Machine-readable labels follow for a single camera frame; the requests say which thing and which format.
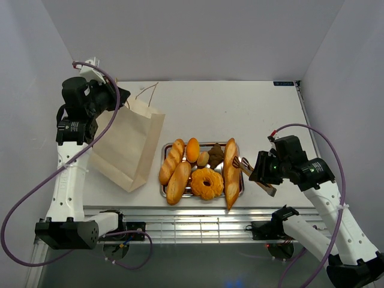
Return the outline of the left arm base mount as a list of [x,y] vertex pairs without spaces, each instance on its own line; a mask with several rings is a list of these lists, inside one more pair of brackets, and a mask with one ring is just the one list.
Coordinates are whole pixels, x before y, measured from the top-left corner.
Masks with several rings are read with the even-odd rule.
[[[112,233],[123,231],[146,231],[145,222],[123,222],[120,228],[117,228]],[[103,253],[107,259],[122,260],[130,249],[132,242],[144,241],[145,236],[141,233],[122,233],[113,236],[104,236],[101,239],[103,244]]]

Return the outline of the metal tongs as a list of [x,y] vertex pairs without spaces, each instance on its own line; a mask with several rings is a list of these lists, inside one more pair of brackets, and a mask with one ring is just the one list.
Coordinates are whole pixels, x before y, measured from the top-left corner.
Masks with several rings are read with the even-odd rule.
[[[232,160],[232,166],[234,168],[240,169],[242,172],[244,172],[247,176],[251,176],[253,172],[253,168],[250,165],[249,161],[245,157],[238,157],[235,156]],[[256,182],[256,184],[263,189],[269,196],[274,197],[277,189],[273,187],[271,184],[263,184],[261,182]]]

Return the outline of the beige paper bag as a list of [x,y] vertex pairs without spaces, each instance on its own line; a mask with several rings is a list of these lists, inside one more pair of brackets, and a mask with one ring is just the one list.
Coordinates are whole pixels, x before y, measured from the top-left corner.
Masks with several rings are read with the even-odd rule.
[[130,96],[107,133],[93,146],[90,165],[130,193],[149,177],[165,114]]

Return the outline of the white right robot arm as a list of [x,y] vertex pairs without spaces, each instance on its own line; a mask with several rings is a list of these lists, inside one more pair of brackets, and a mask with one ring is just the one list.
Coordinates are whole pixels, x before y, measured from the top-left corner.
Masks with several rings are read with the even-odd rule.
[[342,195],[335,176],[321,158],[309,160],[296,136],[276,139],[260,151],[249,177],[262,184],[280,185],[288,179],[313,204],[332,237],[308,224],[290,206],[276,210],[261,226],[252,224],[256,239],[291,237],[314,255],[326,269],[334,287],[363,287],[383,276],[383,253],[366,237]]

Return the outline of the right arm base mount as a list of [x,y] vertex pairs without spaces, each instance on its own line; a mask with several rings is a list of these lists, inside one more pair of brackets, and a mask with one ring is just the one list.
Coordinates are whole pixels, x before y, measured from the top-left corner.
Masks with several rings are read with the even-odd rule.
[[246,225],[245,231],[251,232],[255,241],[266,240],[266,248],[272,257],[287,262],[293,260],[293,238],[287,236],[273,221],[252,221]]

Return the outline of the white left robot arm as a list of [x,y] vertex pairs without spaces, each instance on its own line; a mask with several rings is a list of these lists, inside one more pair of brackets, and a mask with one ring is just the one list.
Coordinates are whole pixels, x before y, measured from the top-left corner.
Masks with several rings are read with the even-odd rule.
[[58,167],[52,201],[45,219],[35,225],[35,234],[55,250],[93,249],[100,236],[113,239],[127,234],[127,225],[116,211],[86,218],[83,187],[98,130],[96,119],[105,111],[121,108],[130,92],[111,83],[71,77],[62,83],[64,104],[56,115]]

